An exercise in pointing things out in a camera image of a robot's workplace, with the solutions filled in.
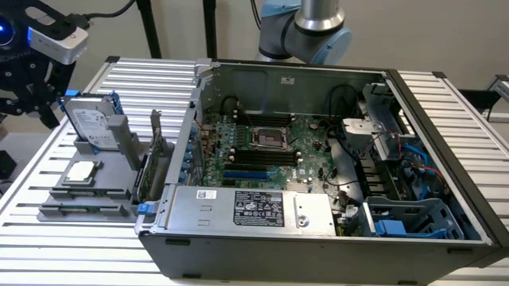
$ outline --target black cable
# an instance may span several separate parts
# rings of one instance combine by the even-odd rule
[[[345,182],[345,183],[343,183],[343,184],[332,184],[332,183],[328,181],[328,176],[329,176],[329,174],[331,174],[331,172],[332,172],[333,169],[331,169],[331,170],[328,171],[327,175],[324,176],[324,181],[325,181],[331,186],[345,186],[345,185],[349,185],[349,184],[352,184],[352,183],[357,183],[357,180],[353,180],[353,181]]]
[[[125,13],[125,11],[129,9],[129,7],[133,5],[134,0],[129,0],[126,5],[114,13],[110,14],[104,14],[104,13],[90,13],[90,14],[84,14],[84,17],[89,20],[92,18],[114,18],[118,17],[121,14]]]
[[[251,0],[251,11],[252,11],[253,21],[256,22],[256,27],[259,30],[261,28],[261,21],[260,21],[260,16],[257,14],[257,7],[256,7],[255,0]]]
[[[341,149],[344,150],[344,153],[349,156],[351,160],[356,161],[356,157],[355,157],[355,155],[349,152],[347,146],[345,146],[344,143],[343,143],[343,140],[340,140],[339,137],[335,138],[335,139],[336,139],[336,141],[337,141],[337,143],[339,143]]]
[[[236,101],[239,101],[239,98],[236,97],[236,95],[227,95],[224,98],[223,98],[223,101],[220,102],[220,107],[219,107],[219,114],[224,114],[224,103],[225,101],[229,99],[229,98],[233,98]]]

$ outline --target power supply label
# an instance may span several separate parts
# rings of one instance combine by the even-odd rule
[[[235,225],[283,228],[283,194],[235,191],[232,222]]]

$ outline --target cable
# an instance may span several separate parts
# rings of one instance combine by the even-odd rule
[[[224,114],[224,103],[225,101],[229,99],[229,98],[233,98],[235,101],[239,101],[239,98],[236,97],[236,95],[227,95],[224,98],[223,98],[223,101],[220,102],[220,107],[219,107],[219,114]]]
[[[351,160],[356,161],[356,157],[355,157],[355,155],[349,152],[349,150],[347,149],[347,147],[344,146],[343,141],[341,141],[339,138],[335,138],[335,139],[336,139],[336,141],[337,141],[337,143],[339,143],[341,149],[344,150],[344,153],[349,156]]]
[[[129,9],[129,7],[133,5],[134,0],[129,0],[126,5],[114,13],[110,14],[102,14],[102,13],[90,13],[90,14],[84,14],[84,17],[86,20],[90,20],[92,18],[114,18],[118,17],[121,14],[125,13],[125,11]]]
[[[360,153],[360,156],[364,156],[364,155],[365,155],[365,153],[367,153],[369,147],[372,146],[372,143],[375,142],[375,140],[376,140],[383,134],[396,134],[396,133],[392,132],[392,131],[383,131],[382,133],[379,133],[379,134],[371,139],[371,141],[368,141],[368,143],[367,143],[367,145],[365,145],[365,148],[364,148],[364,150],[363,150],[361,153]]]
[[[324,176],[324,181],[325,181],[331,186],[345,186],[345,185],[349,185],[349,184],[352,184],[352,183],[357,183],[357,180],[353,180],[353,181],[345,182],[345,183],[343,183],[343,184],[332,184],[332,183],[328,181],[328,176],[329,176],[332,170],[335,170],[335,168],[332,168],[332,169],[328,171],[328,173],[325,174],[325,176]]]
[[[259,30],[261,28],[261,21],[260,21],[260,16],[257,14],[257,7],[256,7],[255,0],[251,0],[251,11],[252,11],[253,21],[256,22],[256,27]]]

